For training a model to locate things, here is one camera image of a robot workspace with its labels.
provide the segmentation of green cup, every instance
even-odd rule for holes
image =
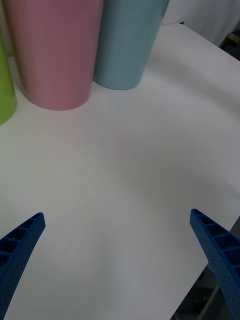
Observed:
[[[0,125],[14,114],[16,107],[14,84],[0,32]]]

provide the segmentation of white backdrop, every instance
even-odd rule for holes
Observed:
[[[0,27],[8,54],[13,52],[0,3]],[[162,24],[185,25],[219,46],[240,22],[240,0],[170,0]]]

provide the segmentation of table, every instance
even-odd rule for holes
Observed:
[[[0,127],[0,236],[43,232],[5,320],[169,320],[207,264],[198,208],[240,212],[240,63],[183,25],[160,29],[141,84],[94,83],[51,111],[25,99]]]

